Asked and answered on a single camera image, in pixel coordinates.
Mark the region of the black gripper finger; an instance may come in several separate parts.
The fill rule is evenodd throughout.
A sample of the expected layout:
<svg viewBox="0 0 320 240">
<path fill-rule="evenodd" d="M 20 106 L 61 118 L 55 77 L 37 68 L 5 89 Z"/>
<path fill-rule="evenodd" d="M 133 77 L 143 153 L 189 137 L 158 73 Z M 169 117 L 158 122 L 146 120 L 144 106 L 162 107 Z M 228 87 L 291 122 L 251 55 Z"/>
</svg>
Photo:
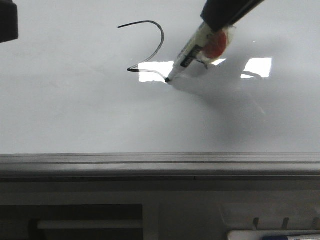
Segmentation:
<svg viewBox="0 0 320 240">
<path fill-rule="evenodd" d="M 0 1 L 0 42 L 19 38 L 18 6 L 12 0 Z"/>
<path fill-rule="evenodd" d="M 208 25 L 234 24 L 249 5 L 249 0 L 207 0 L 200 16 Z"/>
<path fill-rule="evenodd" d="M 207 25 L 214 32 L 234 25 L 262 2 L 263 0 L 208 0 Z"/>
</svg>

